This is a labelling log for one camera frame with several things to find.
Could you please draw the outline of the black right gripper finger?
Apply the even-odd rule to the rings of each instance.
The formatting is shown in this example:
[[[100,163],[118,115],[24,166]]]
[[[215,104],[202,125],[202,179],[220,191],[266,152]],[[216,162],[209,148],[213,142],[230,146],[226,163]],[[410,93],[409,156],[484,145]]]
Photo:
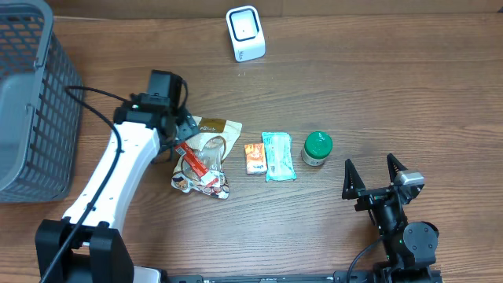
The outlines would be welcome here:
[[[345,200],[356,199],[359,197],[360,193],[366,191],[365,184],[363,183],[351,159],[345,160],[344,166],[342,198]]]
[[[405,167],[392,153],[387,155],[387,167],[391,182],[395,181],[400,171],[407,170],[407,167]]]

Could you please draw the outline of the brown snack packets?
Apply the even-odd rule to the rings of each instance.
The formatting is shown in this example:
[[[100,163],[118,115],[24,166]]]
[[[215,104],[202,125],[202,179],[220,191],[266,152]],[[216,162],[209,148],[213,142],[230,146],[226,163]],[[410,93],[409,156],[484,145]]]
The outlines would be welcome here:
[[[229,184],[223,170],[223,162],[240,137],[242,124],[226,119],[210,119],[195,116],[200,133],[184,141],[204,163],[209,171],[219,177],[219,184],[204,187],[190,166],[179,155],[173,171],[171,186],[184,193],[197,191],[220,200],[229,197]]]

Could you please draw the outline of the green lidded jar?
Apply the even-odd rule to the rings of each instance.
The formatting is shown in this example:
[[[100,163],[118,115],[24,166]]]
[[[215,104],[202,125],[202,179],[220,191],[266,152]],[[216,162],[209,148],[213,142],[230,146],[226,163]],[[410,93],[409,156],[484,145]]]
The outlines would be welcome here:
[[[324,131],[310,133],[303,145],[301,157],[310,166],[321,166],[329,157],[333,148],[331,137]]]

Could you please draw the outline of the red snack packet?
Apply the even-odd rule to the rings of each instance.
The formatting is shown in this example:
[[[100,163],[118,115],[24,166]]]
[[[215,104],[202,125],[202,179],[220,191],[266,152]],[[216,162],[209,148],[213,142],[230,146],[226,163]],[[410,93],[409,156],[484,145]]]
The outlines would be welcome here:
[[[177,145],[175,151],[197,175],[202,186],[211,187],[219,184],[219,177],[207,169],[204,163],[185,142]]]

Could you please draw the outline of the orange Kleenex tissue pack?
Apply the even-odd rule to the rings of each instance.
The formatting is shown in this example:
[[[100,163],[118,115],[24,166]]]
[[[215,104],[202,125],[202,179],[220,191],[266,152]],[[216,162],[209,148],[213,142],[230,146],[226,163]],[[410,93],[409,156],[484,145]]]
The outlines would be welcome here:
[[[263,143],[247,144],[244,146],[246,159],[246,173],[260,175],[267,172],[266,154]]]

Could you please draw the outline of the mint green wipes pack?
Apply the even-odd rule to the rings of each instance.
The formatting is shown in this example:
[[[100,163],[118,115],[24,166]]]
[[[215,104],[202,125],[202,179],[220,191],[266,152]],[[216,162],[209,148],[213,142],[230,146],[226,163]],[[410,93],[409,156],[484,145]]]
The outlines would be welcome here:
[[[296,180],[292,162],[292,138],[285,132],[262,132],[266,154],[266,181]]]

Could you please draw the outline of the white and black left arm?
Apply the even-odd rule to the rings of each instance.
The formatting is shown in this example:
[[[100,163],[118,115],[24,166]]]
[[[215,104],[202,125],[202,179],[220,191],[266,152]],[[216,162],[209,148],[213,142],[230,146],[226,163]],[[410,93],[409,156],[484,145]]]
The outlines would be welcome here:
[[[186,81],[153,70],[148,89],[123,99],[108,119],[106,150],[86,187],[62,219],[42,221],[35,247],[43,282],[167,282],[167,272],[133,263],[122,230],[147,167],[198,134],[185,104]]]

